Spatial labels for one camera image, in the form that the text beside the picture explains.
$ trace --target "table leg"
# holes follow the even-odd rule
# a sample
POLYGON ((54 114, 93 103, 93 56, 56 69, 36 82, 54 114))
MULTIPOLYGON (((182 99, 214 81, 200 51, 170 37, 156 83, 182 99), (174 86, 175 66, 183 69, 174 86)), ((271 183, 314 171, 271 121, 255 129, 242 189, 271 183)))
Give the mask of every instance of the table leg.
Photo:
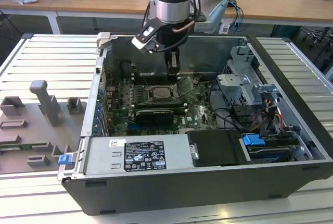
POLYGON ((93 20, 93 27, 94 27, 94 30, 95 30, 95 31, 98 31, 97 18, 96 18, 96 17, 93 17, 92 20, 93 20))
POLYGON ((57 13, 55 11, 47 11, 45 16, 48 18, 53 34, 62 34, 62 28, 58 22, 57 13))

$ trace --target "blue latch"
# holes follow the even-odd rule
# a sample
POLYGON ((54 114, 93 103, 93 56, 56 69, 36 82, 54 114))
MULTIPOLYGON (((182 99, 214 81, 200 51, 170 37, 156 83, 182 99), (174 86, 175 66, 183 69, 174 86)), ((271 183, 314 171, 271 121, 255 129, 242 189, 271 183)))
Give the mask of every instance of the blue latch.
POLYGON ((59 165, 71 165, 73 155, 60 155, 58 164, 59 165))
POLYGON ((265 145, 265 141, 258 134, 247 134, 243 138, 245 145, 265 145))

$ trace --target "black plastic cover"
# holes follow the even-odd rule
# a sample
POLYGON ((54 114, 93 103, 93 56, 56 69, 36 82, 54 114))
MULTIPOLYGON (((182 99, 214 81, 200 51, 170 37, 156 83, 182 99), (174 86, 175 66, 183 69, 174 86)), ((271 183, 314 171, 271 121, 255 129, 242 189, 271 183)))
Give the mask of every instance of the black plastic cover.
POLYGON ((247 164, 237 131, 204 130, 187 133, 188 141, 197 147, 199 159, 195 167, 247 164))

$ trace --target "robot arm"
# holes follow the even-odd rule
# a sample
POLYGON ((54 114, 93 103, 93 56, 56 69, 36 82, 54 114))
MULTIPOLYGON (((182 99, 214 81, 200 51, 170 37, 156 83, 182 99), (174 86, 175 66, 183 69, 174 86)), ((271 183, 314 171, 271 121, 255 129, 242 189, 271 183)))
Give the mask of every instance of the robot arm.
POLYGON ((150 53, 164 52, 164 60, 168 75, 178 73, 179 54, 178 47, 187 41, 191 29, 197 32, 212 33, 221 22, 227 6, 226 0, 216 0, 208 19, 200 11, 200 0, 197 10, 190 13, 191 0, 151 0, 150 20, 147 20, 142 29, 133 38, 132 43, 141 51, 150 53))

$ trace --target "power supply label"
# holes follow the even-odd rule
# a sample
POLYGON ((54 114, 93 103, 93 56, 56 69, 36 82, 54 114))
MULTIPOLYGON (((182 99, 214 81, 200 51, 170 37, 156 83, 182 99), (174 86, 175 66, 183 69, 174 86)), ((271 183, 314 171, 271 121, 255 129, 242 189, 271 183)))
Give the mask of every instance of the power supply label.
POLYGON ((126 172, 160 169, 167 169, 162 141, 125 143, 124 170, 126 172))

